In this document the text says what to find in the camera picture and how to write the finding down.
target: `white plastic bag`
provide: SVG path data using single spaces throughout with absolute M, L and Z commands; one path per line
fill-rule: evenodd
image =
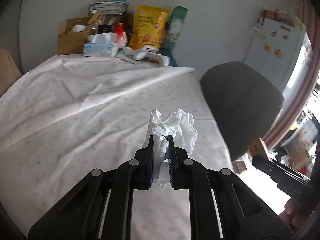
M 157 109 L 150 112 L 148 132 L 143 147 L 148 146 L 149 136 L 153 135 L 153 179 L 160 180 L 161 185 L 159 185 L 161 187 L 165 187 L 170 182 L 168 177 L 159 177 L 161 164 L 168 158 L 169 142 L 164 136 L 171 134 L 174 145 L 185 149 L 190 156 L 195 148 L 198 136 L 193 124 L 192 114 L 186 113 L 180 108 L 178 111 L 170 112 L 168 116 L 162 115 Z

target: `white refrigerator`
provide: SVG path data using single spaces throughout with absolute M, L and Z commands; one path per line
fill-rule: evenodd
M 306 76 L 312 58 L 310 40 L 305 31 L 270 19 L 259 24 L 244 60 L 284 96 L 287 110 Z

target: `yellow package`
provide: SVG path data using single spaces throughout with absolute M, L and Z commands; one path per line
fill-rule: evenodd
M 169 9 L 138 5 L 134 19 L 134 35 L 130 39 L 129 47 L 140 49 L 149 45 L 159 49 L 169 13 L 171 13 Z

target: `round metal pivot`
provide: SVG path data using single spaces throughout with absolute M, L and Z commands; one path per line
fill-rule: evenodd
M 191 160 L 191 159 L 185 159 L 185 160 L 183 161 L 183 163 L 184 163 L 185 165 L 191 166 L 191 165 L 193 165 L 193 160 Z
M 129 161 L 129 164 L 130 164 L 131 166 L 137 166 L 137 165 L 139 164 L 139 161 L 136 160 L 136 159 L 132 159 L 132 160 Z
M 91 171 L 91 175 L 92 175 L 92 176 L 97 177 L 97 176 L 99 176 L 100 174 L 101 174 L 101 170 L 99 170 L 99 169 L 94 169 L 93 171 Z
M 225 176 L 229 176 L 229 175 L 231 175 L 231 170 L 224 168 L 221 170 L 221 173 Z

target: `bottle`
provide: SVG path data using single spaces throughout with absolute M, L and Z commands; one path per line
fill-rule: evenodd
M 117 34 L 116 43 L 119 45 L 119 49 L 127 45 L 128 39 L 123 29 L 123 23 L 118 23 L 113 33 Z

